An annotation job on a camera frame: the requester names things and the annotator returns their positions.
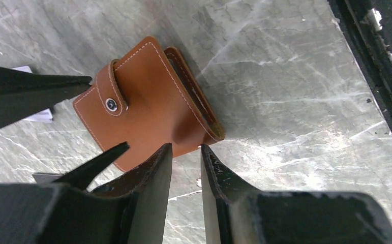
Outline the white card stack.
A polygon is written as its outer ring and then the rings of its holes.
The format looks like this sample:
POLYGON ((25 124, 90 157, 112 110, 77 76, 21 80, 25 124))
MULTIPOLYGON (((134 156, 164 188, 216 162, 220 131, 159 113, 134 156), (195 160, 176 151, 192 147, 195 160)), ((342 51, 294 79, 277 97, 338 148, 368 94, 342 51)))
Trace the white card stack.
MULTIPOLYGON (((32 74, 33 71, 29 66, 20 66, 20 67, 14 67, 12 70, 15 71, 21 71, 21 72, 26 72, 32 74)), ((34 97, 30 99, 30 106, 31 107, 36 107, 36 109, 39 109, 41 106, 44 105, 44 102, 40 102, 40 98, 34 97)), ((53 115, 52 115, 52 108, 48 106, 47 108, 43 110, 39 110, 36 113, 32 113, 29 116, 23 118, 22 120, 24 121, 31 121, 31 122, 39 122, 39 123, 52 123, 53 122, 53 115)))

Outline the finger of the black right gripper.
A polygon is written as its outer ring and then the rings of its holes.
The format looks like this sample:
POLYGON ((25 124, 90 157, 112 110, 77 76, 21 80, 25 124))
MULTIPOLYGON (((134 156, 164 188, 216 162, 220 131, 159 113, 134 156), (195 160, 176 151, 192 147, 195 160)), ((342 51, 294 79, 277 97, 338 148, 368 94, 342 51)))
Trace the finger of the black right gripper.
POLYGON ((38 172, 33 173, 32 177, 38 184, 65 183, 85 191, 98 174, 128 151, 129 148, 128 143, 123 142, 65 174, 38 172))
POLYGON ((91 80, 89 76, 30 74, 0 67, 0 129, 83 93, 91 80), (44 102, 39 109, 30 106, 34 97, 44 102))

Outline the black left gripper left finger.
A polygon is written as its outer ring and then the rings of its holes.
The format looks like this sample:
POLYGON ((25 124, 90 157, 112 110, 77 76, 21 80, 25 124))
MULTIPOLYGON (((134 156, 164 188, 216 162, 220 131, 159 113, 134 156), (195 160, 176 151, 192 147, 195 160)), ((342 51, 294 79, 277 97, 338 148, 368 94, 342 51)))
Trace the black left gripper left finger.
POLYGON ((0 184, 0 243, 161 243, 172 145, 92 191, 0 184))

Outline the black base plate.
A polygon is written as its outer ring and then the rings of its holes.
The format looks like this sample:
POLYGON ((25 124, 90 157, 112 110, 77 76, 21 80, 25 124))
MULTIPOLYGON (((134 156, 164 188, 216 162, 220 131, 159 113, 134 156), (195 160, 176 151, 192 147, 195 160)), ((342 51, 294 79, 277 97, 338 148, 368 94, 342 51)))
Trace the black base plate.
POLYGON ((328 1, 392 132, 392 1, 328 1))

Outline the brown leather card holder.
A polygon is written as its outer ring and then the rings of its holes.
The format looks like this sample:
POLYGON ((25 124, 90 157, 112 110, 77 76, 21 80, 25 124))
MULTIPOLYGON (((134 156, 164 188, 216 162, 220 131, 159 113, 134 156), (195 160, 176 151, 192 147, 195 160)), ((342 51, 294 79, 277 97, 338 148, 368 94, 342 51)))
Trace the brown leather card holder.
POLYGON ((115 166, 129 171, 165 143, 178 157, 224 139, 224 130, 179 50, 145 37, 103 67, 73 107, 101 150, 127 142, 115 166))

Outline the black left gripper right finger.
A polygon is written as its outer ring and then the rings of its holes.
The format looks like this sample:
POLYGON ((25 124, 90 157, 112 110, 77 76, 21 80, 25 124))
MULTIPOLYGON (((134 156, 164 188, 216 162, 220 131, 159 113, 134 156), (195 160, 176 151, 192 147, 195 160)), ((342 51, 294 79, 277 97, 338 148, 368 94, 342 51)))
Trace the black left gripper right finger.
POLYGON ((392 225, 368 194, 262 191, 201 145, 207 243, 392 243, 392 225))

